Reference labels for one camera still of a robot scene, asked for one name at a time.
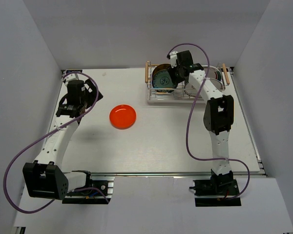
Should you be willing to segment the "yellow patterned plate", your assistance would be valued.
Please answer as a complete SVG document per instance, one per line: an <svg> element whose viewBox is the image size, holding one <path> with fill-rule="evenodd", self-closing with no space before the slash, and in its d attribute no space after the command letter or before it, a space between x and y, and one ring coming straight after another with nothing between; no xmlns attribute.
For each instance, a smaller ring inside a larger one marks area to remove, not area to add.
<svg viewBox="0 0 293 234"><path fill-rule="evenodd" d="M152 76L155 76L159 71L162 71L162 70L167 70L171 68L171 65L170 64L160 64L158 66L155 67L155 69L153 70L152 72Z"/></svg>

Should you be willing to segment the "blue patterned plate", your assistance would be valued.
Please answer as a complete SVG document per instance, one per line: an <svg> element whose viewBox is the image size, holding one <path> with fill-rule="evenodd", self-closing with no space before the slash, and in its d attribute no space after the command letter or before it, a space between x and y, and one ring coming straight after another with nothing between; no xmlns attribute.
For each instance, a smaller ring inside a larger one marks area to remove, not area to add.
<svg viewBox="0 0 293 234"><path fill-rule="evenodd" d="M152 77L152 87L156 92L171 93L177 88L177 85L167 70L161 70Z"/></svg>

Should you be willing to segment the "orange plate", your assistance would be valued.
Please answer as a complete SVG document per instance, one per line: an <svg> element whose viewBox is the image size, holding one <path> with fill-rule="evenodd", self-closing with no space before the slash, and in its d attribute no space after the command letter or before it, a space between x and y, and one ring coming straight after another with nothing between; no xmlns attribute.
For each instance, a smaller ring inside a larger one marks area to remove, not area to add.
<svg viewBox="0 0 293 234"><path fill-rule="evenodd" d="M136 111L130 105L122 104L115 106L109 114L109 120L117 129L130 128L136 121Z"/></svg>

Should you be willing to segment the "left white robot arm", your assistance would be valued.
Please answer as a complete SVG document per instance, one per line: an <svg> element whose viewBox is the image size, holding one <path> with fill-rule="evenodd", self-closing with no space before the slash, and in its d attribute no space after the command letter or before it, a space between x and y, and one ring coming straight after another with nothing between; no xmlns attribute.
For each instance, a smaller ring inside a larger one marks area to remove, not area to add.
<svg viewBox="0 0 293 234"><path fill-rule="evenodd" d="M55 133L47 137L34 162L26 163L22 169L30 197L63 200L67 193L75 189L84 195L93 190L88 172L63 172L62 163L82 115L103 96L90 79L71 80L66 87L67 94L61 98L55 114Z"/></svg>

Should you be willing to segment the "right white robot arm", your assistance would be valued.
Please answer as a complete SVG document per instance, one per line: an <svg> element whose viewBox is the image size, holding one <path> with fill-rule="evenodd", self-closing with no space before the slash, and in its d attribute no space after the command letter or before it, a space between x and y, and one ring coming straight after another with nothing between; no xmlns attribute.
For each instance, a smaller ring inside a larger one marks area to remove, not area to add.
<svg viewBox="0 0 293 234"><path fill-rule="evenodd" d="M199 64L193 63L189 50L171 51L167 58L170 61L174 78L186 81L197 90L193 105L201 97L206 104L203 123L211 138L212 161L211 190L220 195L233 181L233 172L229 163L229 133L233 125L234 100L231 95L224 95L208 77L208 71Z"/></svg>

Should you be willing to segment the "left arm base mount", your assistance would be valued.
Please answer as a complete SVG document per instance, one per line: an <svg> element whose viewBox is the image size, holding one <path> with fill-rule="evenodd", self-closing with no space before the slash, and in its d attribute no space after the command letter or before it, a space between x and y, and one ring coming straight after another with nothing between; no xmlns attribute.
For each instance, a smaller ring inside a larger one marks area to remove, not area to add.
<svg viewBox="0 0 293 234"><path fill-rule="evenodd" d="M66 175L70 188L62 204L107 205L113 194L114 181L111 178L92 176L88 171L72 171Z"/></svg>

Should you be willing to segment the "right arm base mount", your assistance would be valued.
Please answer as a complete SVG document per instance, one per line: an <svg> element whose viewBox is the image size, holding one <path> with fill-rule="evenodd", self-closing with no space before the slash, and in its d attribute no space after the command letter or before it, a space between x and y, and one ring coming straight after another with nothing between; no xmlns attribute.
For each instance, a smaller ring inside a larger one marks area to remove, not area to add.
<svg viewBox="0 0 293 234"><path fill-rule="evenodd" d="M210 179L194 180L189 187L194 192L196 207L240 207L241 199L233 172L223 175L212 172Z"/></svg>

